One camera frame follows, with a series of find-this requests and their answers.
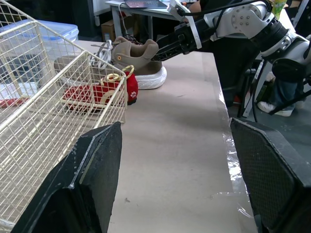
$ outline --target shoelace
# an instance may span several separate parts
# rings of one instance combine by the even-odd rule
[[[100,45],[91,45],[94,47],[99,47],[100,49],[94,53],[94,55],[98,56],[102,60],[107,63],[111,63],[111,51],[113,49],[113,44],[111,40],[107,40],[107,43]],[[99,69],[105,69],[107,64],[101,61],[95,60],[95,57],[89,56],[89,65],[93,67],[98,67]]]

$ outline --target floor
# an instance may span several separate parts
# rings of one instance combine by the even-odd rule
[[[237,109],[231,107],[228,112],[230,117],[235,117]],[[256,113],[259,123],[278,130],[306,161],[311,162],[311,97],[305,101],[304,109],[294,110],[290,117],[271,116],[258,108]],[[253,113],[247,119],[254,121]]]

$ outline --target shoe tongue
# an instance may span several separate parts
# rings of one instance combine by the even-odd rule
[[[113,56],[116,54],[124,54],[130,56],[131,45],[132,43],[130,41],[125,41],[116,45],[115,48],[113,49]]]

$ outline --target laptop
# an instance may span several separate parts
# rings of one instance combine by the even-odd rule
[[[125,0],[125,4],[129,8],[167,8],[167,5],[159,0]]]

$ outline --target plastic sheet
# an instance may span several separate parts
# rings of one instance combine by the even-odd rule
[[[214,90],[218,90],[218,93],[215,93],[215,95],[219,96],[219,101],[217,101],[217,104],[220,119],[221,121],[223,121],[222,125],[224,126],[223,139],[225,143],[230,179],[232,182],[232,192],[219,192],[216,194],[216,196],[230,199],[236,202],[238,218],[242,233],[257,233],[258,231],[256,228],[253,211],[250,205],[245,182],[242,177],[240,162],[238,160],[234,140],[230,129],[230,119],[228,116],[227,107],[225,105],[224,96],[221,90],[221,85],[219,81],[214,82]]]

